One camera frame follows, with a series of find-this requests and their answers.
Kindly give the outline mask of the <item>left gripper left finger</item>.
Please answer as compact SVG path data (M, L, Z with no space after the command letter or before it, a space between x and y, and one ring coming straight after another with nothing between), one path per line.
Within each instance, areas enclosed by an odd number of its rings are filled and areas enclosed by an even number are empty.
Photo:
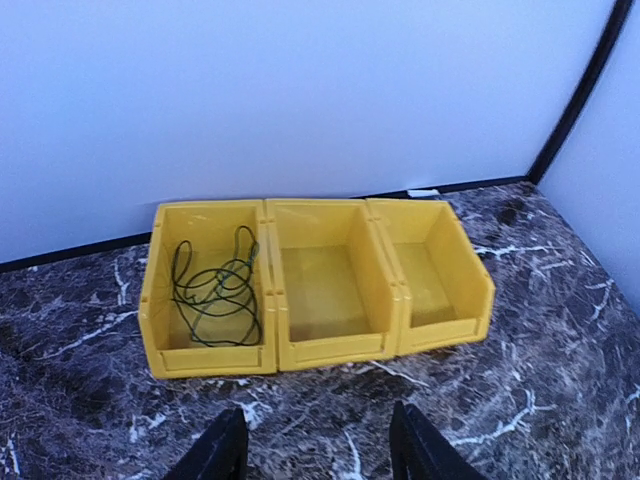
M225 409L172 467L173 479L245 479L248 429L241 408Z

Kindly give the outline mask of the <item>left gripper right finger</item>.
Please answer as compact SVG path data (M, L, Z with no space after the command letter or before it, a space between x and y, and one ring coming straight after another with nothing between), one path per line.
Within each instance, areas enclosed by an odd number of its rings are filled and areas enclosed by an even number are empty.
M394 479L485 479L414 404L395 402L389 444Z

